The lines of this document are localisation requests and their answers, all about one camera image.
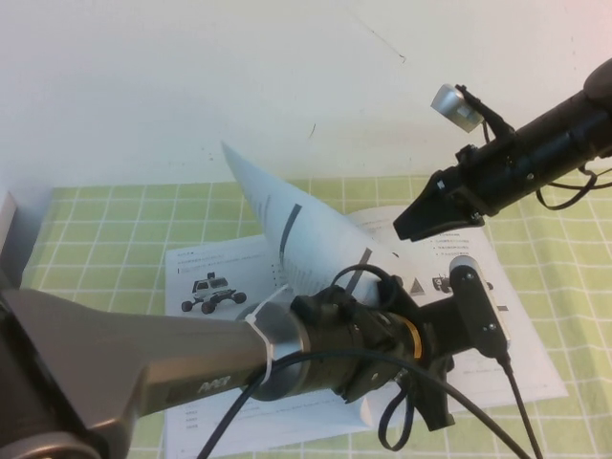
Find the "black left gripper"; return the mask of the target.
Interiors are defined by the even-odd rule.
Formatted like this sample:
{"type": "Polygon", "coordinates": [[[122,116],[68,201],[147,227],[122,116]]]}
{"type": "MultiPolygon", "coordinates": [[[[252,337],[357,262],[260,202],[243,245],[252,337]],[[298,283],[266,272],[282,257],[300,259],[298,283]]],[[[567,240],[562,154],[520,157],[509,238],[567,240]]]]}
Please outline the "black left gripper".
{"type": "MultiPolygon", "coordinates": [[[[453,356],[460,352],[460,315],[451,298],[419,306],[404,290],[402,280],[384,274],[377,283],[378,308],[404,312],[405,339],[409,355],[418,365],[442,381],[454,368],[453,356]]],[[[428,429],[455,424],[448,411],[446,392],[433,382],[420,382],[420,414],[428,429]]]]}

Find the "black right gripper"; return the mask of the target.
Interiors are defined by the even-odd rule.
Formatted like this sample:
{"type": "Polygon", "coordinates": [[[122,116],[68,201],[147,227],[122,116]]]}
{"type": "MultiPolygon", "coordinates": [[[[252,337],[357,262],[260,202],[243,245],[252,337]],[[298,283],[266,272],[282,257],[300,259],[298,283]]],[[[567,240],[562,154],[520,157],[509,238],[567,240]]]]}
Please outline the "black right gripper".
{"type": "Polygon", "coordinates": [[[457,153],[457,164],[430,177],[416,200],[393,222],[413,242],[449,230],[478,227],[522,198],[522,141],[508,135],[457,153]]]}

